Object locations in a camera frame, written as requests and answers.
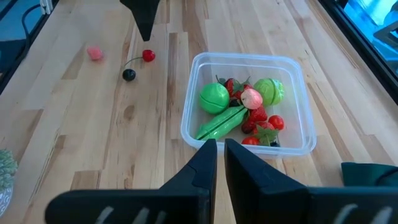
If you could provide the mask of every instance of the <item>wooden table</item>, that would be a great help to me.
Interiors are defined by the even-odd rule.
[[[89,60],[99,45],[105,60]],[[136,60],[134,82],[122,65]],[[43,223],[70,189],[154,189],[195,150],[180,136],[192,58],[204,51],[285,55],[307,84],[318,144],[267,160],[307,185],[342,186],[342,161],[398,164],[398,107],[316,0],[163,0],[143,43],[117,0],[61,0],[0,96],[0,148],[19,161],[0,223]],[[234,223],[218,159],[215,223]]]

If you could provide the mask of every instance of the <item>plastic container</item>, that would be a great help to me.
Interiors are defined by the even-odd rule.
[[[276,78],[285,89],[284,99],[275,106],[266,108],[268,117],[278,114],[285,121],[285,129],[279,132],[280,147],[244,145],[256,154],[272,156],[300,156],[311,152],[317,135],[308,102],[300,65],[287,57],[251,54],[202,53],[193,59],[190,79],[185,97],[181,122],[181,135],[190,145],[199,149],[205,142],[194,137],[200,125],[209,122],[214,115],[203,111],[199,105],[199,94],[204,85],[217,82],[219,78],[235,78],[240,82],[250,77],[255,84],[261,78]],[[224,150],[226,138],[241,142],[248,135],[234,128],[217,141],[219,151]]]

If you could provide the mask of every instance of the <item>small pink ball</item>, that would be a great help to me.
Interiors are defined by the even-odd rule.
[[[104,57],[104,53],[98,46],[87,47],[87,53],[91,60],[101,60]]]
[[[244,107],[250,110],[255,110],[262,105],[261,94],[253,89],[244,90],[241,95],[241,100]]]

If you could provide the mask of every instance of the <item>cherry tomato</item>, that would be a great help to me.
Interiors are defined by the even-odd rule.
[[[279,131],[285,127],[285,122],[283,118],[279,115],[272,115],[271,117],[269,117],[268,122],[270,122],[273,127],[278,129]]]
[[[250,136],[243,139],[242,144],[251,144],[257,146],[260,144],[260,140],[258,140],[256,137]]]
[[[144,59],[144,61],[146,62],[151,62],[153,60],[155,60],[155,52],[151,51],[151,50],[144,50],[142,52],[142,59]]]
[[[256,127],[253,129],[253,134],[257,134],[259,132],[259,130],[257,130],[257,125],[259,125],[260,127],[264,128],[264,129],[275,130],[274,126],[272,124],[270,124],[270,122],[260,121],[260,122],[256,123]]]

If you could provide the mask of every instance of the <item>green plant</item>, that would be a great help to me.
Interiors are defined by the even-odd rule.
[[[12,158],[12,152],[0,150],[0,192],[12,186],[14,174],[17,171],[17,161]]]

